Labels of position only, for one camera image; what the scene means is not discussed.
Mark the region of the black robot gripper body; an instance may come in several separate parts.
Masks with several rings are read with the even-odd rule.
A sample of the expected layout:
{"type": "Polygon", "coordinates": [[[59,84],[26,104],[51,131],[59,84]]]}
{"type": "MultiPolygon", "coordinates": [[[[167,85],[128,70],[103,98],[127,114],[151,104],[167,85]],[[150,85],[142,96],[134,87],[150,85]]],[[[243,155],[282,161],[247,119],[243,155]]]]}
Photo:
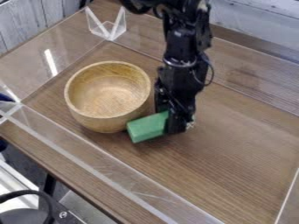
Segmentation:
{"type": "Polygon", "coordinates": [[[194,62],[163,60],[158,68],[158,80],[162,81],[174,106],[182,109],[197,109],[197,95],[210,85],[206,82],[211,62],[209,58],[198,58],[194,62]]]}

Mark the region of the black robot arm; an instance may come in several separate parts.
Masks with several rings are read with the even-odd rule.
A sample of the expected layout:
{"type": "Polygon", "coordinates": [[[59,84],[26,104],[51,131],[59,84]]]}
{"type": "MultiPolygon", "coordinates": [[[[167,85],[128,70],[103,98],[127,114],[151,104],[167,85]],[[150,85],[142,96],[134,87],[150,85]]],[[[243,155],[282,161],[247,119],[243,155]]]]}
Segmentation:
{"type": "Polygon", "coordinates": [[[195,122],[197,96],[214,79],[210,0],[119,0],[126,9],[163,20],[166,50],[154,84],[155,110],[167,114],[165,132],[183,133],[195,122]]]}

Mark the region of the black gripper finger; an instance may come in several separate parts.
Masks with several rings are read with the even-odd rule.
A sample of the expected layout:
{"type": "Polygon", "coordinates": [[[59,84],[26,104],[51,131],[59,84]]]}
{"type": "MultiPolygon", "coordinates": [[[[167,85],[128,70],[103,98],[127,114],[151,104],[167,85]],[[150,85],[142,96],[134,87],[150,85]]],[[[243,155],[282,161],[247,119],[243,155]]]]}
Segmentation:
{"type": "Polygon", "coordinates": [[[174,113],[174,99],[161,80],[154,84],[154,103],[157,113],[165,111],[169,111],[171,114],[174,113]]]}
{"type": "Polygon", "coordinates": [[[169,134],[183,133],[189,125],[194,123],[194,111],[181,107],[170,107],[169,118],[166,121],[166,132],[169,134]]]}

